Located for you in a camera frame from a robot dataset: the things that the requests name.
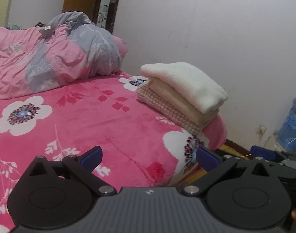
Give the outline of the cream fleece sweater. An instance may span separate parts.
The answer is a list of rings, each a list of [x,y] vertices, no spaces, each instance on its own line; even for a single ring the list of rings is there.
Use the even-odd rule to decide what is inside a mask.
[[[145,77],[155,77],[172,86],[203,114],[221,107],[228,100],[222,86],[186,62],[145,64],[140,72]]]

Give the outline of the pink floral bed blanket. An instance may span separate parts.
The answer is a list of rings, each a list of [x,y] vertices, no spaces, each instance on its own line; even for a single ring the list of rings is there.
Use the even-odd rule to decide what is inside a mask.
[[[197,166],[195,149],[226,140],[216,116],[195,135],[138,101],[144,77],[100,76],[31,96],[0,100],[0,232],[14,224],[7,199],[32,160],[59,161],[94,146],[103,159],[94,174],[114,186],[176,185]]]

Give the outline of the blue plastic bag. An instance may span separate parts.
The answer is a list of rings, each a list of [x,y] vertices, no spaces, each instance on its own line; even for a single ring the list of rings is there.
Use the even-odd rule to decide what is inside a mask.
[[[277,141],[290,153],[296,154],[296,98],[282,127],[277,133]]]

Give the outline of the folded beige garment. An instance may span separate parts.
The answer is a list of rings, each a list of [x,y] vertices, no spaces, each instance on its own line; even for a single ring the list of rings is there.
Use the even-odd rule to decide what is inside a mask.
[[[209,123],[218,114],[219,109],[210,111],[208,114],[201,113],[172,86],[169,86],[158,78],[149,78],[148,81],[149,89],[170,103],[176,110],[198,126]]]

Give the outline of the pink grey floral duvet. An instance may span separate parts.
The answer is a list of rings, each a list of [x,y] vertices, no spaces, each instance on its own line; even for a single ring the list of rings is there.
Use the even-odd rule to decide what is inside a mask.
[[[66,12],[47,26],[0,27],[0,100],[121,70],[127,45],[83,12]]]

